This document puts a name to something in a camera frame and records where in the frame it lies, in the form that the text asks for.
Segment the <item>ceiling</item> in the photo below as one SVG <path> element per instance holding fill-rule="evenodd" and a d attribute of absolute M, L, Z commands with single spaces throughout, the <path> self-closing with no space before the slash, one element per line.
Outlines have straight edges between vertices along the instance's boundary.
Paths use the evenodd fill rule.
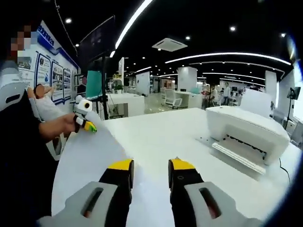
<path fill-rule="evenodd" d="M 116 17 L 117 40 L 142 2 L 143 0 L 86 0 L 76 5 L 71 0 L 57 0 L 62 20 L 68 17 L 72 19 L 72 23 L 65 24 L 72 44 L 55 6 L 45 22 L 64 49 L 77 59 L 73 45 L 112 15 Z M 287 75 L 292 66 L 256 56 L 217 55 L 165 62 L 217 52 L 258 53 L 290 62 L 287 39 L 291 31 L 286 26 L 289 21 L 287 15 L 281 12 L 280 6 L 261 0 L 154 0 L 120 43 L 112 59 L 111 71 L 117 71 L 118 61 L 121 57 L 126 57 L 127 75 L 147 67 L 151 67 L 147 70 L 152 71 L 154 76 L 176 74 L 177 68 L 184 65 L 197 68 L 198 77 L 204 77 L 203 73 L 216 73 L 212 76 L 221 78 L 234 76 L 221 73 L 236 74 L 234 77 L 238 80 L 264 85 L 262 79 L 265 78 L 265 71 L 270 70 L 277 73 L 279 80 Z M 230 30 L 231 26 L 235 26 L 234 32 Z M 281 33 L 286 33 L 286 37 L 281 37 Z M 188 47 L 174 52 L 152 48 L 167 37 Z"/>

